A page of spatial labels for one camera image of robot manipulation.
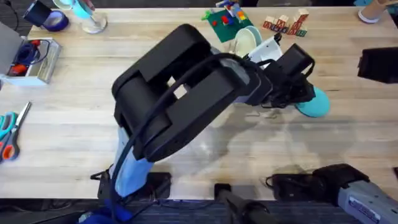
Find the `blue tape roll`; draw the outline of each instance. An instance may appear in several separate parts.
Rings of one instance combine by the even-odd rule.
[[[68,24],[68,17],[63,12],[55,10],[50,13],[47,20],[43,23],[43,26],[48,31],[56,32],[63,30]]]

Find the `toy block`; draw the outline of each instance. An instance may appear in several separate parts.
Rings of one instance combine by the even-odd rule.
[[[228,23],[229,23],[229,20],[226,16],[221,16],[221,21],[223,21],[224,25],[228,25]]]
[[[299,9],[295,15],[299,22],[304,22],[304,20],[308,17],[309,12],[306,9]]]
[[[271,30],[273,30],[275,32],[279,32],[279,30],[280,30],[280,27],[276,25],[277,22],[278,22],[278,19],[275,19],[274,22],[272,23],[273,26],[272,26]]]
[[[244,15],[243,11],[237,12],[236,17],[238,18],[239,22],[242,22],[243,20],[247,19],[246,16]]]
[[[239,7],[239,4],[234,4],[231,8],[232,13],[234,14],[234,16],[238,17],[238,12],[242,12],[242,9]]]
[[[235,14],[232,11],[231,6],[224,6],[224,8],[228,11],[228,13],[231,15],[231,17],[235,17]]]
[[[287,31],[287,35],[296,35],[297,30],[295,29],[290,29],[289,31]]]
[[[207,20],[212,12],[210,10],[205,11],[205,15],[201,17],[202,20]]]
[[[285,25],[285,27],[281,28],[280,32],[286,34],[289,31],[289,25]]]
[[[229,4],[229,0],[224,0],[216,3],[216,7],[224,7]]]
[[[296,36],[304,37],[307,34],[308,30],[306,27],[302,26],[296,33]]]
[[[272,16],[267,16],[262,27],[265,29],[270,29],[274,20],[275,20],[275,18],[273,18]]]
[[[291,23],[292,25],[291,29],[299,30],[302,24],[303,24],[302,22],[299,22],[299,20],[297,20],[297,18],[294,17],[293,22]]]
[[[289,20],[289,18],[288,18],[287,16],[281,15],[281,16],[279,17],[279,19],[278,19],[276,25],[277,25],[279,28],[282,29],[283,27],[285,27],[285,25],[286,25],[286,23],[287,23],[288,20]]]

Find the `black cable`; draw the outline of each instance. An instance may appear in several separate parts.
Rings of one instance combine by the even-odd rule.
[[[19,27],[19,18],[18,18],[17,11],[15,11],[15,9],[12,7],[12,4],[11,4],[10,0],[1,0],[1,2],[3,4],[5,4],[6,6],[8,6],[12,10],[12,12],[14,13],[15,18],[16,18],[16,22],[17,22],[17,24],[15,25],[15,28],[14,28],[14,30],[16,31],[18,29],[18,27]]]
[[[141,132],[146,128],[146,126],[159,114],[159,112],[163,109],[164,104],[166,104],[168,98],[170,98],[173,94],[174,91],[182,84],[186,83],[187,80],[200,68],[205,66],[206,64],[213,62],[215,60],[221,60],[221,59],[233,59],[237,61],[241,66],[244,68],[253,68],[257,72],[257,74],[262,74],[262,69],[256,65],[254,62],[249,61],[249,60],[243,60],[241,57],[233,54],[228,54],[228,53],[220,53],[217,55],[212,55],[211,57],[208,57],[198,64],[194,65],[191,69],[189,69],[187,72],[185,72],[181,78],[179,78],[156,102],[154,107],[147,113],[146,117],[143,119],[143,122],[138,126],[134,134],[129,138],[127,144],[125,145],[124,149],[122,150],[121,155],[119,156],[119,159],[115,165],[115,168],[112,173],[112,178],[111,178],[111,186],[110,186],[110,195],[109,199],[111,201],[111,213],[112,213],[112,219],[115,223],[120,223],[117,217],[115,216],[116,211],[115,211],[115,206],[114,202],[115,196],[116,196],[116,190],[115,190],[115,185],[116,185],[116,179],[119,175],[119,171],[121,169],[121,166],[126,159],[130,148],[134,145],[137,137],[141,134]]]

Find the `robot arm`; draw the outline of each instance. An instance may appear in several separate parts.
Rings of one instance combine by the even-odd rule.
[[[112,87],[119,139],[125,140],[109,170],[117,193],[125,197],[141,188],[154,162],[187,145],[231,103],[285,107],[310,101],[315,94],[302,71],[314,61],[298,45],[276,61],[263,61],[269,59],[261,57],[264,45],[280,51],[279,40],[276,35],[241,59],[220,54],[184,24],[128,68]],[[167,95],[175,84],[187,90],[181,98]]]

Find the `gray device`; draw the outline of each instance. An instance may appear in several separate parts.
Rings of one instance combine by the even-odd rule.
[[[364,224],[398,223],[398,202],[376,184],[359,180],[341,188],[338,205]]]

